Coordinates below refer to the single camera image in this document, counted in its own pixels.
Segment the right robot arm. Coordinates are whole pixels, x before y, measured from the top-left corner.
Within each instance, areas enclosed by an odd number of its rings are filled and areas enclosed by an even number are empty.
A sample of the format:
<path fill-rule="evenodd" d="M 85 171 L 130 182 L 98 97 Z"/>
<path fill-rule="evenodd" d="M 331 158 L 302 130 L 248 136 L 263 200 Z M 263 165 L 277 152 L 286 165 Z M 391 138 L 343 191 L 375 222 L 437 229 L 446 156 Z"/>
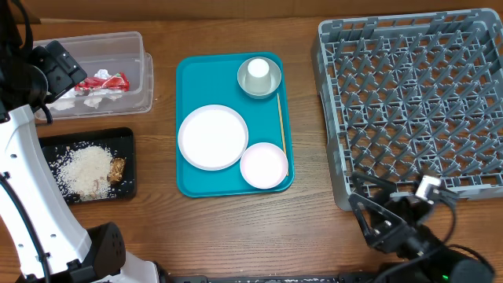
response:
<path fill-rule="evenodd" d="M 450 244 L 457 225 L 457 194 L 440 178 L 422 174 L 413 194 L 394 199 L 398 186 L 360 172 L 351 176 L 354 192 L 348 201 L 366 244 L 384 254 L 395 253 L 402 263 L 384 263 L 361 282 L 492 282 L 496 272 L 478 252 Z M 447 235 L 440 239 L 424 224 L 437 204 L 451 211 Z"/>

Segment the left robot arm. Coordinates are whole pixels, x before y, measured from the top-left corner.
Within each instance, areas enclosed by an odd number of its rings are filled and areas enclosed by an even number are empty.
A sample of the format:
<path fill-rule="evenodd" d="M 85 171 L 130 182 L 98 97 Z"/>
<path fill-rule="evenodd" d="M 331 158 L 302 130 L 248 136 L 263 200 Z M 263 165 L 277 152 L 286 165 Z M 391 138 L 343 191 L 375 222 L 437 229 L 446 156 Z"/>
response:
<path fill-rule="evenodd" d="M 156 263 L 127 252 L 119 227 L 89 230 L 65 203 L 42 153 L 35 112 L 86 78 L 57 41 L 34 47 L 1 1 L 1 217 L 20 260 L 20 282 L 167 282 Z"/>

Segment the red snack wrapper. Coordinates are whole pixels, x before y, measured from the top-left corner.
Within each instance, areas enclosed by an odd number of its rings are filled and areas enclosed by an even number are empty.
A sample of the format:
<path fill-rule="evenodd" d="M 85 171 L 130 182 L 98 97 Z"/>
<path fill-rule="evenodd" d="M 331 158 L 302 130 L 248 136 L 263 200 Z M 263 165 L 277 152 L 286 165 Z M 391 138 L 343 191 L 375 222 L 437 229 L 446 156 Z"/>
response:
<path fill-rule="evenodd" d="M 130 82 L 124 73 L 119 72 L 107 79 L 87 77 L 75 86 L 75 90 L 121 90 L 128 91 Z"/>

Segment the brown food scraps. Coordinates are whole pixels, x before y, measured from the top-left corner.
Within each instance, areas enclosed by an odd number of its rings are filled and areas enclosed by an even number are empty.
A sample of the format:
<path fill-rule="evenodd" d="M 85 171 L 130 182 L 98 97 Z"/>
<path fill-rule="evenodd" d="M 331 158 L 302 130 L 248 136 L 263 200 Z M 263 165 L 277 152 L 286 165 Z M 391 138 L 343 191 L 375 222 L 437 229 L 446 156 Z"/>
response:
<path fill-rule="evenodd" d="M 94 178 L 90 195 L 93 198 L 102 198 L 114 190 L 123 180 L 126 163 L 124 158 L 113 158 L 108 173 L 101 172 Z"/>

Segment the wooden chopstick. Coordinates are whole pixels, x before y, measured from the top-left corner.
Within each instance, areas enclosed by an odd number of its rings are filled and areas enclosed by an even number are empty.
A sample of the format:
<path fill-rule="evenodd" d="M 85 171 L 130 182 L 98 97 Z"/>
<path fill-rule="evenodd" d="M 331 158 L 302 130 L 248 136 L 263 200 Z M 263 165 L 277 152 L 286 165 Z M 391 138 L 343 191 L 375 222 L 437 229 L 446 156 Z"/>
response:
<path fill-rule="evenodd" d="M 277 108 L 278 108 L 279 124 L 280 124 L 280 129 L 281 129 L 282 149 L 283 149 L 283 153 L 285 154 L 285 156 L 287 158 L 287 165 L 288 165 L 288 154 L 287 154 L 287 150 L 286 150 L 284 120 L 283 120 L 283 115 L 282 115 L 281 98 L 280 98 L 280 94 L 279 93 L 276 94 L 276 98 L 277 98 Z M 287 169 L 286 169 L 286 176 L 287 177 L 289 176 L 289 170 L 288 169 L 289 169 L 289 165 L 287 166 Z"/>

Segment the white tissue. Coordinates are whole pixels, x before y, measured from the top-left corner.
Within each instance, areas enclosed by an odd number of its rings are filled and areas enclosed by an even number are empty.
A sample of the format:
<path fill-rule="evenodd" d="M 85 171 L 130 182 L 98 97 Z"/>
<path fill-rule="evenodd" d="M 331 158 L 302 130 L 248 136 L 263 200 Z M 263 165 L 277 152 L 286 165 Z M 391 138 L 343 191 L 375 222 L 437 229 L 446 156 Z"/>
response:
<path fill-rule="evenodd" d="M 71 89 L 61 97 L 59 97 L 54 103 L 48 104 L 48 108 L 55 109 L 57 111 L 63 111 L 66 109 L 75 107 L 75 97 L 79 94 L 78 91 Z"/>
<path fill-rule="evenodd" d="M 107 69 L 99 69 L 98 72 L 94 75 L 95 78 L 98 79 L 110 79 L 113 76 L 108 73 Z M 111 100 L 116 100 L 120 97 L 122 90 L 111 90 L 111 89 L 100 89 L 100 90 L 92 90 L 88 94 L 88 98 L 84 101 L 84 104 L 91 108 L 98 108 L 99 104 L 103 100 L 105 96 L 112 95 Z"/>

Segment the large white plate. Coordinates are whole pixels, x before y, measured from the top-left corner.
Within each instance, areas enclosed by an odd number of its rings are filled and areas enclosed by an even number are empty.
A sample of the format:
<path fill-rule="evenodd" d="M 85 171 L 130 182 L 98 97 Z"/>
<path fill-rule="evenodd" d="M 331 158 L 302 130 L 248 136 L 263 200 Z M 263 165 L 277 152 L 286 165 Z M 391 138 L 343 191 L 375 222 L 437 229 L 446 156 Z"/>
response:
<path fill-rule="evenodd" d="M 224 105 L 193 110 L 178 128 L 178 148 L 184 159 L 204 171 L 234 165 L 248 147 L 248 126 L 242 116 Z"/>

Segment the small white plate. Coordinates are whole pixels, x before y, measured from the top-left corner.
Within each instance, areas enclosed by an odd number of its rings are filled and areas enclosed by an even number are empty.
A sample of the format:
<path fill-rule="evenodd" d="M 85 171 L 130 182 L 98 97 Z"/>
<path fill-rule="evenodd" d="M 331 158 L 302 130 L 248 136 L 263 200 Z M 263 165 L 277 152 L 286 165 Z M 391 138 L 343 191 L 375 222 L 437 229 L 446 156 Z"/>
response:
<path fill-rule="evenodd" d="M 275 144 L 259 142 L 244 151 L 240 159 L 240 172 L 250 186 L 272 189 L 287 177 L 288 159 Z"/>

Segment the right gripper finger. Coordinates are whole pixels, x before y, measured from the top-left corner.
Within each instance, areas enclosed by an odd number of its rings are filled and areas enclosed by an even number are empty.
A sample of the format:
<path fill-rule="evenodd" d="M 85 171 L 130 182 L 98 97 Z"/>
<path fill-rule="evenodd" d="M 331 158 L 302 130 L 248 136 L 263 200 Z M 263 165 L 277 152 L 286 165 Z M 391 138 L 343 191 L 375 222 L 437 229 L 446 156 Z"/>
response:
<path fill-rule="evenodd" d="M 351 174 L 351 181 L 354 186 L 354 193 L 365 197 L 389 197 L 397 189 L 395 183 L 384 178 L 378 178 L 372 175 L 364 174 L 359 171 L 354 171 Z M 366 186 L 372 186 L 374 193 L 367 193 Z"/>
<path fill-rule="evenodd" d="M 447 189 L 444 186 L 436 187 L 432 190 L 431 199 L 434 202 L 442 202 L 444 204 L 456 204 L 459 196 L 457 193 Z"/>

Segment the white paper cup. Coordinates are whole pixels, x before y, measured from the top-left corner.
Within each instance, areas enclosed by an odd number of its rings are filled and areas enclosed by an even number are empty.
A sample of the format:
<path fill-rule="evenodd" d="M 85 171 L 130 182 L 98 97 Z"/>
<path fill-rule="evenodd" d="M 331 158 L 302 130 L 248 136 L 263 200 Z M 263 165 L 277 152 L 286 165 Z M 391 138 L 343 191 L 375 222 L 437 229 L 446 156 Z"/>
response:
<path fill-rule="evenodd" d="M 247 66 L 245 78 L 247 90 L 253 94 L 263 94 L 270 89 L 270 66 L 262 58 L 252 59 Z"/>

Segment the grey bowl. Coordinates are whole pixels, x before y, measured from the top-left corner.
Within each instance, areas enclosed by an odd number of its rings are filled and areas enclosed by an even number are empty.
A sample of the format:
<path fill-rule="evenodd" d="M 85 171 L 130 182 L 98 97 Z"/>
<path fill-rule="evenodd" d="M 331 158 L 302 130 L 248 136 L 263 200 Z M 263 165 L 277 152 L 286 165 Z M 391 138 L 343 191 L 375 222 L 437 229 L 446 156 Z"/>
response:
<path fill-rule="evenodd" d="M 246 75 L 247 75 L 247 66 L 248 66 L 248 63 L 252 59 L 254 59 L 254 58 L 265 59 L 269 63 L 269 66 L 270 66 L 270 82 L 271 82 L 271 85 L 270 85 L 269 91 L 266 92 L 266 93 L 263 93 L 263 94 L 253 94 L 253 93 L 250 93 L 247 90 L 247 87 L 246 87 L 246 84 L 245 84 L 245 78 L 246 78 Z M 240 88 L 249 97 L 252 97 L 252 98 L 255 98 L 255 99 L 265 99 L 265 98 L 269 97 L 270 95 L 272 95 L 276 91 L 276 89 L 280 86 L 281 81 L 282 81 L 282 73 L 281 73 L 280 67 L 274 61 L 272 61 L 271 59 L 266 58 L 266 57 L 253 57 L 253 58 L 247 59 L 239 67 L 238 72 L 237 72 L 237 81 L 238 81 L 238 84 L 239 84 Z"/>

